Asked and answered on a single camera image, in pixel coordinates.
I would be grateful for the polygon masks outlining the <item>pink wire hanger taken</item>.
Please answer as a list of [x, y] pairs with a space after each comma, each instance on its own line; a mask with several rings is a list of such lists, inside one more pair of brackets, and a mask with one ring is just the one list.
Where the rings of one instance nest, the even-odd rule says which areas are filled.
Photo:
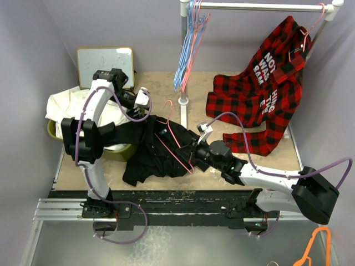
[[[177, 140], [177, 138], [176, 138], [174, 132], [172, 131], [172, 129], [171, 129], [171, 127], [170, 127], [170, 116], [171, 116], [171, 113], [172, 113], [172, 111], [173, 111], [174, 104], [173, 104], [173, 102], [172, 102], [171, 100], [167, 100], [167, 101], [165, 102], [163, 108], [166, 107], [167, 103], [170, 104], [170, 110], [169, 110], [168, 118], [165, 119], [165, 121], [160, 121], [160, 120], [157, 119], [156, 122], [161, 123], [161, 124], [167, 126], [167, 128], [168, 128], [168, 130], [169, 130], [169, 132], [170, 132], [170, 135], [173, 137], [173, 139], [174, 139], [175, 143], [177, 144], [178, 148], [181, 148], [180, 143], [178, 142], [178, 140]], [[158, 140], [163, 144], [163, 146], [170, 152], [170, 154], [177, 160], [177, 162], [178, 162], [189, 174], [192, 175], [193, 173], [195, 173], [194, 166], [193, 166], [191, 163], [189, 163], [190, 168], [187, 168], [187, 167], [181, 162], [181, 160], [180, 160], [180, 159], [168, 148], [168, 146], [161, 140], [161, 138], [160, 138], [157, 134], [155, 134], [155, 136], [156, 136], [156, 137], [158, 138]]]

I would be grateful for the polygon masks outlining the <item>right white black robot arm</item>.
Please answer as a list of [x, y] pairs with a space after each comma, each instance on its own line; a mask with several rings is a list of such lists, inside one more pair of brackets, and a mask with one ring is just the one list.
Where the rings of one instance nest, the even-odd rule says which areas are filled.
[[287, 211], [302, 214], [312, 222], [327, 225], [339, 191], [314, 168], [284, 171], [253, 166], [235, 157], [223, 141], [192, 141], [176, 150], [177, 157], [202, 171], [212, 167], [232, 185], [254, 186], [247, 212], [259, 217], [264, 212]]

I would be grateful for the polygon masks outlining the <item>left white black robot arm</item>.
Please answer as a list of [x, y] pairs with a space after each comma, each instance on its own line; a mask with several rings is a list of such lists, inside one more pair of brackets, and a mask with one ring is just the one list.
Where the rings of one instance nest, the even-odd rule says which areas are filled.
[[124, 90], [129, 77], [118, 68], [97, 70], [78, 117], [64, 118], [60, 123], [64, 148], [80, 168], [88, 185], [87, 202], [101, 217], [114, 212], [111, 189], [105, 180], [101, 157], [105, 147], [122, 144], [117, 139], [114, 122], [99, 126], [99, 119], [109, 102], [118, 105], [121, 115], [130, 122], [142, 119], [137, 96]]

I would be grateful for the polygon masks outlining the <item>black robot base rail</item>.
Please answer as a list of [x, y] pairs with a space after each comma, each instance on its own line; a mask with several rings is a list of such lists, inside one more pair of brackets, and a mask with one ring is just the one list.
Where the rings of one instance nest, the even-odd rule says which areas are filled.
[[227, 227], [264, 232], [277, 212], [249, 205], [253, 190], [114, 191], [104, 208], [80, 203], [83, 218], [118, 231], [136, 226]]

